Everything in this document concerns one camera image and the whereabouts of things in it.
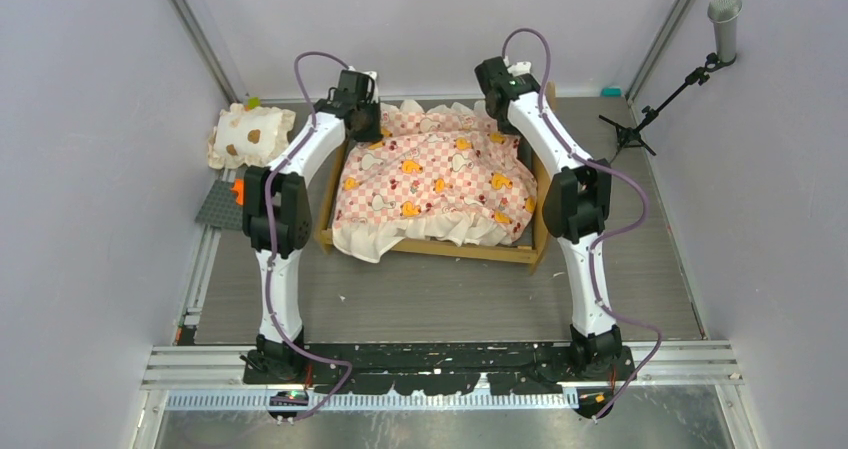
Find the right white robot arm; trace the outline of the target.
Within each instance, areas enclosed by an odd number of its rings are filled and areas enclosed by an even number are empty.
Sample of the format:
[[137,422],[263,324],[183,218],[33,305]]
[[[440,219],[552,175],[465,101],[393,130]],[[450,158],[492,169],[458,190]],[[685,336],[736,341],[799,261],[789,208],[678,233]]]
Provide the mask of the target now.
[[485,109],[498,128],[527,141],[550,177],[542,220],[561,247],[572,298],[570,371],[596,379],[612,371],[623,352],[620,329],[609,313],[601,236],[610,212],[611,175],[571,137],[532,74],[501,57],[474,69]]

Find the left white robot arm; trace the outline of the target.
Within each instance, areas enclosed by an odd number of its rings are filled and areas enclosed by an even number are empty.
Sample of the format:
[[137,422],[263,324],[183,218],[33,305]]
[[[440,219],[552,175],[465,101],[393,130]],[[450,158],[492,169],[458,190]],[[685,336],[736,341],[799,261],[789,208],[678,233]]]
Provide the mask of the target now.
[[377,81],[374,71],[342,70],[282,154],[247,169],[242,179],[242,229],[262,274],[262,319],[244,359],[263,376],[293,383],[314,359],[303,346],[298,296],[300,257],[313,222],[308,185],[348,138],[381,140]]

